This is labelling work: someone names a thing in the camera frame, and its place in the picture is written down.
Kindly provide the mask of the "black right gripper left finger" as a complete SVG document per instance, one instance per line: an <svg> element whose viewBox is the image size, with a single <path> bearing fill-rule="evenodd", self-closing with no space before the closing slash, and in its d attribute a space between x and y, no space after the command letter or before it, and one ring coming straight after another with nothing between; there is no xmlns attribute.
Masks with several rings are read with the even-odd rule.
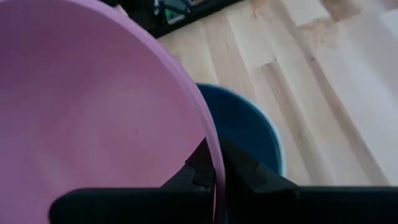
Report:
<svg viewBox="0 0 398 224"><path fill-rule="evenodd" d="M194 189L196 187L213 188L215 185L215 169L211 160L206 139L203 139L183 167L165 184L165 189Z"/></svg>

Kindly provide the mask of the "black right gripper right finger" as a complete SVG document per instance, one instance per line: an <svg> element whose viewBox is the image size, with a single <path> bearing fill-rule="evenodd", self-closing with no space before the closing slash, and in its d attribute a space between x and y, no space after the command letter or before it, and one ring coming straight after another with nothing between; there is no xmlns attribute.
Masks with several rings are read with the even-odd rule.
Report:
<svg viewBox="0 0 398 224"><path fill-rule="evenodd" d="M287 190L298 185L266 167L231 141L220 141L227 190Z"/></svg>

